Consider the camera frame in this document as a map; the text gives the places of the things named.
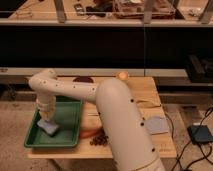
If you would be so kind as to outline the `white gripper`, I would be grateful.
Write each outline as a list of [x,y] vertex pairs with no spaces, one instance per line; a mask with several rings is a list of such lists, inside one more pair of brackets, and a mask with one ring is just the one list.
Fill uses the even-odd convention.
[[51,121],[55,112],[55,101],[50,101],[47,103],[37,102],[37,108],[42,119],[45,121]]

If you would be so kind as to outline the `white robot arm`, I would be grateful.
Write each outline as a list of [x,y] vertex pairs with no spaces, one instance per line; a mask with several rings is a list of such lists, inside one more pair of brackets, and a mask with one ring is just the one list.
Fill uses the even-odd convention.
[[141,112],[123,81],[61,81],[54,70],[45,69],[29,79],[29,86],[37,94],[41,127],[46,132],[53,133],[58,127],[53,120],[58,95],[84,100],[96,105],[119,171],[165,171]]

